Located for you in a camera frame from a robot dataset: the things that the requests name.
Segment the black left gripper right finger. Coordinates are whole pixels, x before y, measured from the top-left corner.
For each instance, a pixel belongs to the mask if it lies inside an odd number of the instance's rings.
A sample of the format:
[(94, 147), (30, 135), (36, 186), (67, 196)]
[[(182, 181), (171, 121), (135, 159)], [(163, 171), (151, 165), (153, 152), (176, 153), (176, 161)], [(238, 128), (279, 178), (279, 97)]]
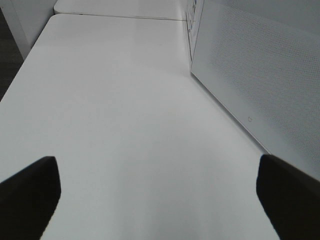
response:
[(320, 183), (271, 154), (260, 157), (256, 194), (281, 240), (320, 238)]

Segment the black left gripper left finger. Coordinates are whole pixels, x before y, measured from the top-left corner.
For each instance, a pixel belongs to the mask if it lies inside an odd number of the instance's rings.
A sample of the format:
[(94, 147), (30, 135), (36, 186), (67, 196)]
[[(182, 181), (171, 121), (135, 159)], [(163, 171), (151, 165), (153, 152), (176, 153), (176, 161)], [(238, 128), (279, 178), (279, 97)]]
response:
[(39, 240), (61, 197), (57, 160), (45, 156), (0, 184), (0, 238)]

